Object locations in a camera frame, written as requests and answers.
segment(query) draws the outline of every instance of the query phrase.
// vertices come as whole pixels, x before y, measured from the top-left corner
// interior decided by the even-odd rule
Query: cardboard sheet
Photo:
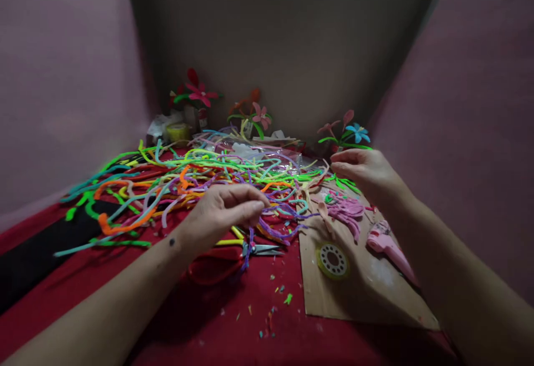
[[[347,191],[343,194],[369,205],[364,197]],[[316,248],[331,241],[323,219],[317,216],[306,221],[309,228],[299,236],[306,314],[439,330],[436,318],[420,293],[401,276],[387,256],[373,253],[366,247],[370,228],[381,218],[380,213],[366,211],[359,222],[361,234],[357,244],[343,223],[333,222],[338,235],[335,243],[350,263],[350,275],[341,281],[330,280],[317,266]]]

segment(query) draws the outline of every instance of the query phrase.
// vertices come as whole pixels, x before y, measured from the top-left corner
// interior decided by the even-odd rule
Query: right hand
[[[380,151],[349,149],[333,154],[331,160],[332,171],[354,181],[373,205],[381,207],[412,195]]]

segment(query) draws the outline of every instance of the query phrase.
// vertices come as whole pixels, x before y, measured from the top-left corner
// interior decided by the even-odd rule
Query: pink craft piece
[[[320,129],[317,130],[317,133],[328,131],[330,132],[330,135],[332,135],[335,138],[335,134],[334,134],[334,131],[332,131],[332,128],[334,128],[339,123],[341,123],[340,120],[336,120],[332,124],[326,123],[324,126],[322,126]]]
[[[335,200],[334,205],[328,206],[328,215],[346,224],[354,237],[354,242],[357,243],[360,238],[360,227],[355,219],[363,216],[364,206],[357,199],[336,196]]]
[[[345,127],[348,125],[348,123],[351,122],[353,118],[354,118],[354,110],[347,110],[347,112],[343,116],[343,131],[345,130]]]
[[[219,95],[216,92],[206,92],[206,86],[204,85],[203,82],[199,83],[198,88],[194,85],[191,85],[190,83],[186,83],[185,86],[189,90],[193,91],[193,93],[189,95],[189,99],[199,100],[203,104],[205,104],[206,107],[211,107],[211,103],[209,99],[216,99],[219,97]]]
[[[263,130],[266,131],[267,128],[269,128],[269,124],[271,123],[271,119],[268,118],[266,115],[267,107],[264,106],[263,108],[260,108],[260,105],[258,105],[256,102],[252,102],[252,105],[254,106],[254,110],[256,111],[256,115],[252,118],[252,121],[261,122]]]
[[[367,236],[367,245],[369,245],[375,252],[384,252],[391,259],[393,264],[399,268],[399,270],[406,276],[408,280],[415,286],[419,286],[419,281],[414,274],[410,263],[402,253],[401,249],[397,246],[391,235],[389,234],[390,228],[387,221],[382,220],[376,223]]]

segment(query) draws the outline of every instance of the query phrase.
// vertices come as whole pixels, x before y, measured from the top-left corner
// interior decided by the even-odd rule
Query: pink flower
[[[209,99],[215,99],[219,97],[219,95],[216,92],[206,92],[206,86],[204,85],[203,82],[199,83],[198,88],[189,83],[185,84],[185,86],[191,91],[193,91],[193,93],[189,95],[189,99],[199,100],[203,104],[205,104],[206,107],[211,107],[211,103]]]
[[[264,106],[263,109],[261,109],[260,105],[258,105],[256,102],[252,102],[252,105],[256,111],[256,115],[252,118],[252,121],[261,122],[263,130],[267,131],[269,124],[271,124],[271,119],[267,117],[267,107]]]
[[[351,122],[351,120],[354,118],[354,110],[347,110],[345,115],[343,116],[343,131],[345,131],[345,127],[348,123]]]
[[[335,138],[334,132],[332,131],[332,128],[334,128],[337,124],[341,123],[341,121],[336,120],[332,124],[326,123],[323,127],[321,127],[317,133],[321,133],[324,131],[330,131],[330,134]]]

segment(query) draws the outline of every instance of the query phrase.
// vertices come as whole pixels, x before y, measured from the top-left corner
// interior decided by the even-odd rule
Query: finger
[[[259,200],[247,201],[224,211],[225,222],[228,226],[245,224],[256,225],[265,204]]]
[[[330,159],[332,162],[346,162],[351,164],[364,163],[367,158],[366,149],[349,149],[343,152],[333,154]]]
[[[269,199],[250,184],[230,184],[220,189],[220,195],[226,208],[237,206],[247,201],[260,201],[269,207]]]
[[[343,162],[332,163],[332,171],[336,173],[337,176],[345,176],[350,180],[358,178],[359,172],[362,171],[363,166],[361,165],[352,165]]]

